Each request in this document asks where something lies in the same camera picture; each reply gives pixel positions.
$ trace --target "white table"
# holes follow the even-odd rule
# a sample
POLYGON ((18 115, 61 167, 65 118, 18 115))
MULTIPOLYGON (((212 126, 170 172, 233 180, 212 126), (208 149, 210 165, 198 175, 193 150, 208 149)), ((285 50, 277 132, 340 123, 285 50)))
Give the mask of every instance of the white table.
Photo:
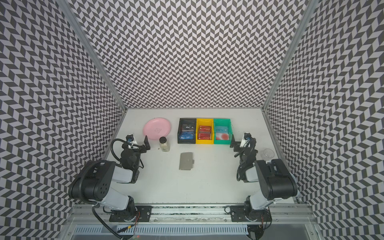
MULTIPOLYGON (((238 204, 260 189, 258 182, 236 181, 239 157, 229 145, 178 144, 177 129, 180 118, 230 118, 237 141, 249 132, 256 138, 257 159, 264 149, 276 151, 265 124, 261 109, 130 109, 118 132, 125 139, 134 134, 139 145, 143 144, 142 129, 153 118, 166 118, 171 123, 167 135, 170 151, 162 152, 159 141, 149 140, 151 149, 141 155, 144 169, 135 184, 112 183, 112 188, 132 196, 142 204, 238 204), (192 170, 179 170, 180 153, 193 152, 195 164, 192 170)), ((114 144, 117 156, 122 152, 121 143, 114 144)), ((107 160, 116 161, 112 154, 107 160)), ((293 203, 289 198, 279 203, 293 203)))

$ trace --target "gray case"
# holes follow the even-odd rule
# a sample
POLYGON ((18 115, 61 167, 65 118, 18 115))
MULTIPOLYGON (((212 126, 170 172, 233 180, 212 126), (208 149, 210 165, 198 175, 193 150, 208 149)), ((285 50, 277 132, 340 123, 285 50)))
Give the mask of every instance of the gray case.
POLYGON ((191 170, 194 163, 192 152, 183 152, 180 154, 179 170, 191 170))

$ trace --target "plate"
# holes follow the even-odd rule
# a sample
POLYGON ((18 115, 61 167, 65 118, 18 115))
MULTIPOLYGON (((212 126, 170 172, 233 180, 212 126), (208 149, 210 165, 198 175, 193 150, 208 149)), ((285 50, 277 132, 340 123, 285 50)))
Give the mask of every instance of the plate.
POLYGON ((149 120, 143 129, 144 136, 151 140, 159 140, 170 132, 170 122, 165 118, 154 118, 149 120))

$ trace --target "patterned wall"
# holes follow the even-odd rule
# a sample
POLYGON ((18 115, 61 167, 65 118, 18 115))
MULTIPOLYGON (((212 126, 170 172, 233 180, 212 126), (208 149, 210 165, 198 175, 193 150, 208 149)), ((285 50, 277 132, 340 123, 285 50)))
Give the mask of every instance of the patterned wall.
POLYGON ((268 114, 326 239, 384 239, 384 1, 321 1, 268 114))
POLYGON ((0 13, 0 239, 53 238, 122 111, 53 0, 1 0, 0 13))
POLYGON ((308 0, 68 0, 126 106, 261 107, 308 0))

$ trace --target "green bin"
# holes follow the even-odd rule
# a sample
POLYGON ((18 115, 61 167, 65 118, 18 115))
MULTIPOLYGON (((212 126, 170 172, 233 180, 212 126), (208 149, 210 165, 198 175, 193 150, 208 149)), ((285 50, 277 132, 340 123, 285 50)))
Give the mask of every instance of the green bin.
POLYGON ((214 133, 215 133, 214 144, 227 144, 227 145, 231 144, 231 140, 232 140, 231 120, 230 119, 219 119, 219 118, 214 119, 214 133), (218 129, 220 126, 228 127, 228 136, 229 136, 228 140, 216 140, 216 129, 218 129))

